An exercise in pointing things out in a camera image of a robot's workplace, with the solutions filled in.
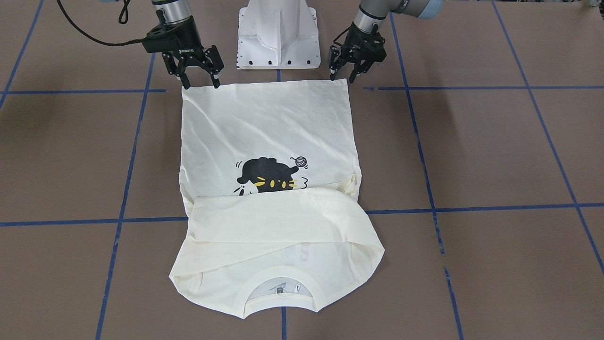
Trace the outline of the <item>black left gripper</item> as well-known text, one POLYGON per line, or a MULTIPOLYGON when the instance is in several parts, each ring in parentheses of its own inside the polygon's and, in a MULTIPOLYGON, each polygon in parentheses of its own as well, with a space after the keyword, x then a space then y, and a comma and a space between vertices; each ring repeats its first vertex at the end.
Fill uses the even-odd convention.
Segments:
POLYGON ((353 64, 353 71, 349 76, 349 83, 353 84, 355 79, 366 74, 374 63, 384 61, 387 56, 385 43, 386 40, 379 33, 377 24, 371 24, 368 33, 351 24, 330 46, 330 80, 335 80, 339 69, 345 64, 353 64))

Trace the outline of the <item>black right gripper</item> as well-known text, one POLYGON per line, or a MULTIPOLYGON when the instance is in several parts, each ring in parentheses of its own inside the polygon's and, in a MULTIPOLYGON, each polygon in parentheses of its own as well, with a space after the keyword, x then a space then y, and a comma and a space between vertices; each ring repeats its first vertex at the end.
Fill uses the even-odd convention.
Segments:
POLYGON ((176 76, 183 87, 191 87, 187 67, 201 67, 211 77, 214 88, 220 86, 219 76, 224 63, 216 46, 204 48, 193 17, 176 24, 162 23, 143 39, 147 52, 160 52, 170 75, 176 76))

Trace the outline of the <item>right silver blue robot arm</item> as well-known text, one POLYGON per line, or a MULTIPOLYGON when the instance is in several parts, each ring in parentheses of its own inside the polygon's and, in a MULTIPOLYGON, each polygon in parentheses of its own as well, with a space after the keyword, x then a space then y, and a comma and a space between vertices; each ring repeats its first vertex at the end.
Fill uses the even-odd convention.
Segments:
POLYGON ((143 39, 145 51, 159 52, 168 73, 178 77, 186 90, 191 86, 185 73, 187 67, 200 67, 207 71, 214 88, 218 88, 224 63, 215 45, 203 47, 188 2, 154 0, 152 4, 159 24, 143 39))

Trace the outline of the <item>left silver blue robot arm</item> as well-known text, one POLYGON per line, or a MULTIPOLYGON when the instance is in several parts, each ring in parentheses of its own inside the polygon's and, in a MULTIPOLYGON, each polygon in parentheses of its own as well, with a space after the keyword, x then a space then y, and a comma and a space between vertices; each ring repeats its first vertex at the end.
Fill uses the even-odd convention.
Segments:
POLYGON ((404 14, 421 19, 436 17, 442 0, 362 0, 350 26, 338 35, 331 47, 328 68, 330 80, 347 64, 353 69, 349 82, 385 60, 385 39, 380 34, 386 18, 391 14, 404 14))

